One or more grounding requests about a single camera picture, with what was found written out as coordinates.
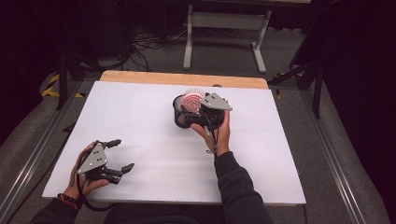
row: white stand leg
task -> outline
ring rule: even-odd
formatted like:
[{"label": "white stand leg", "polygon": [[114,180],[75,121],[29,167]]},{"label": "white stand leg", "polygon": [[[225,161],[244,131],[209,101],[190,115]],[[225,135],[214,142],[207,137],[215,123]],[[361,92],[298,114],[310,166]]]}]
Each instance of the white stand leg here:
[{"label": "white stand leg", "polygon": [[257,42],[251,43],[253,48],[254,57],[256,58],[257,66],[259,67],[260,73],[265,73],[267,70],[265,69],[264,61],[262,60],[262,53],[260,52],[260,47],[262,46],[262,40],[265,35],[265,31],[267,30],[268,22],[270,21],[271,11],[265,12],[265,17],[262,19],[262,26],[260,28],[259,39]]},{"label": "white stand leg", "polygon": [[192,55],[192,6],[189,6],[189,16],[187,17],[187,43],[186,51],[184,52],[183,69],[189,70],[191,68],[191,55]]}]

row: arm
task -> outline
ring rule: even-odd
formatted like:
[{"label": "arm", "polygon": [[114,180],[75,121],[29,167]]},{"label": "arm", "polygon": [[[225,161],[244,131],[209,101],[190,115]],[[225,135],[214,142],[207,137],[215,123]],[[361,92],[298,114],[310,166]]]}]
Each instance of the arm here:
[{"label": "arm", "polygon": [[[206,134],[204,128],[198,124],[192,124],[191,128],[204,138],[209,149],[214,149],[213,139]],[[265,210],[262,197],[253,188],[248,171],[239,166],[230,151],[230,111],[225,111],[224,121],[219,132],[215,133],[218,133],[215,168],[227,223],[273,223]]]},{"label": "arm", "polygon": [[[93,143],[87,146],[84,150],[90,149],[93,147]],[[81,207],[81,201],[79,200],[78,195],[78,186],[77,186],[77,166],[78,162],[76,161],[76,165],[73,167],[73,170],[70,175],[69,186],[67,186],[64,194],[61,198],[54,198],[52,201],[47,204],[43,209],[41,209],[30,221],[30,223],[74,223],[76,216],[78,214],[78,210]],[[83,188],[83,194],[87,196],[93,190],[99,189],[103,186],[108,185],[108,180],[99,179],[92,182],[87,182]],[[65,197],[74,200],[75,203],[70,203],[65,200]]]}]

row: wrist strap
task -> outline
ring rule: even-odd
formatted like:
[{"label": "wrist strap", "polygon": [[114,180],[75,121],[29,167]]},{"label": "wrist strap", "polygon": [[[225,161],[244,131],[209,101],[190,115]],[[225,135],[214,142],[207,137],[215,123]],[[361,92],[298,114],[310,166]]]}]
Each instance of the wrist strap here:
[{"label": "wrist strap", "polygon": [[79,210],[82,206],[82,201],[79,199],[74,199],[72,197],[69,197],[68,195],[64,194],[64,193],[59,193],[58,194],[58,198],[66,203],[69,204],[70,206],[72,206],[74,209]]}]

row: white table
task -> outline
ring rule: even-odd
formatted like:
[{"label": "white table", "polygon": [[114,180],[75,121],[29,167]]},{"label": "white table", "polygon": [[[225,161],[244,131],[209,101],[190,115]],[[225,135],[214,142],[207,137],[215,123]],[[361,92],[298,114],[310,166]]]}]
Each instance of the white table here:
[{"label": "white table", "polygon": [[[92,200],[220,203],[213,155],[205,152],[205,142],[197,133],[174,123],[172,102],[189,87],[95,82],[43,197],[56,197],[64,191],[79,152],[90,142],[121,139],[119,146],[105,150],[107,167],[120,170],[133,162],[134,169],[118,185],[96,190],[90,195]],[[264,89],[201,88],[216,92],[233,107],[230,149],[248,170],[264,202],[305,203],[272,93]]]}]

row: floor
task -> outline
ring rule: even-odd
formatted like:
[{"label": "floor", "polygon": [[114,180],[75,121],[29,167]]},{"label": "floor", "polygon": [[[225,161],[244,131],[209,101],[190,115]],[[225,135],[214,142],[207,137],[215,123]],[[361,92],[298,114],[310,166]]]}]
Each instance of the floor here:
[{"label": "floor", "polygon": [[[159,49],[141,51],[148,61],[150,70],[167,73],[264,77],[269,80],[276,73],[288,71],[289,62],[304,38],[298,30],[269,29],[262,45],[267,73],[262,75],[257,70],[249,45],[256,38],[256,33],[229,30],[219,32],[210,29],[197,32],[193,37],[191,70],[184,71],[182,64],[185,35],[182,32],[179,37],[177,35],[174,35],[174,38],[170,37],[174,40]],[[145,64],[141,56],[134,54],[133,58]],[[114,60],[102,60],[100,63],[110,64],[114,63]],[[123,66],[123,69],[146,70],[131,60]],[[49,74],[40,91],[46,88],[53,75]],[[76,83],[70,80],[69,86],[75,85],[78,92],[87,93],[89,97],[92,84],[99,79],[99,76],[100,74],[97,73],[88,73],[83,82]],[[308,223],[389,223],[382,199],[364,172],[325,85],[322,90],[320,120],[318,120],[313,119],[309,104],[306,102],[307,98],[312,97],[312,91],[298,91],[293,87],[295,81],[292,78],[272,89],[280,90],[280,97],[273,91],[274,100],[290,144],[291,154],[301,173],[300,179],[307,201]],[[41,197],[50,177],[50,170],[47,172],[47,169],[65,141],[67,132],[64,132],[64,129],[78,120],[78,115],[87,100],[86,97],[70,98],[59,125],[47,141],[45,153],[38,158],[39,164],[33,169],[33,175],[27,178],[28,185],[21,194],[21,199],[27,195],[30,197],[10,223],[27,223],[49,201]],[[51,120],[59,116],[60,111],[56,111],[57,103],[57,97],[44,97],[43,102],[25,118],[0,147],[0,158],[5,159],[0,163],[0,178],[9,180],[1,184],[1,198],[9,197],[8,192],[24,164],[35,153],[36,145],[40,143],[40,138],[48,129]],[[323,133],[318,131],[318,125],[326,133],[327,146],[323,143]],[[332,155],[326,149],[329,146]],[[329,160],[331,157],[336,159],[335,167],[338,165],[340,169],[333,169],[334,160]],[[344,197],[343,192],[348,190],[353,198]],[[353,211],[348,206],[350,201],[355,201],[353,204],[358,206]],[[267,208],[275,223],[304,223],[304,210],[300,205]],[[76,222],[100,223],[105,216],[106,212],[96,213],[83,208]]]}]

